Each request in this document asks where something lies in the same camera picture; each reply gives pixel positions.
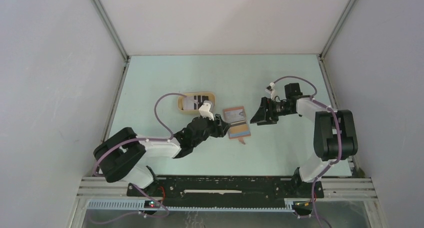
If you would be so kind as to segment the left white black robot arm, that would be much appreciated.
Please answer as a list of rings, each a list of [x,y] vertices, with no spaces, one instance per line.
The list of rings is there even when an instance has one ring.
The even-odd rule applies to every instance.
[[[93,155],[108,183],[123,180],[137,186],[144,195],[152,196],[158,190],[158,179],[152,168],[138,165],[142,158],[183,158],[208,138],[224,137],[229,129],[230,124],[219,114],[213,120],[194,118],[171,140],[138,137],[132,128],[126,127],[99,145]]]

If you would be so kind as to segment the brown leather card holder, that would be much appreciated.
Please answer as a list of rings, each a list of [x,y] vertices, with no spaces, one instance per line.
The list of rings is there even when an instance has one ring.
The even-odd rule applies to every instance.
[[[244,106],[223,109],[223,116],[225,122],[229,124],[229,139],[246,145],[245,138],[251,136],[251,130]]]

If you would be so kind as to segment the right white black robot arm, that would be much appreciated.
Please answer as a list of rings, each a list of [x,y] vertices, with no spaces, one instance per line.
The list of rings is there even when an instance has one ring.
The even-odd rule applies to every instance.
[[[319,181],[333,165],[357,154],[356,128],[350,110],[335,110],[311,95],[304,95],[298,83],[285,85],[284,91],[285,99],[280,101],[276,95],[262,97],[250,123],[277,124],[279,117],[295,114],[313,123],[314,154],[295,170],[290,184],[292,193],[303,197],[310,192],[310,183]]]

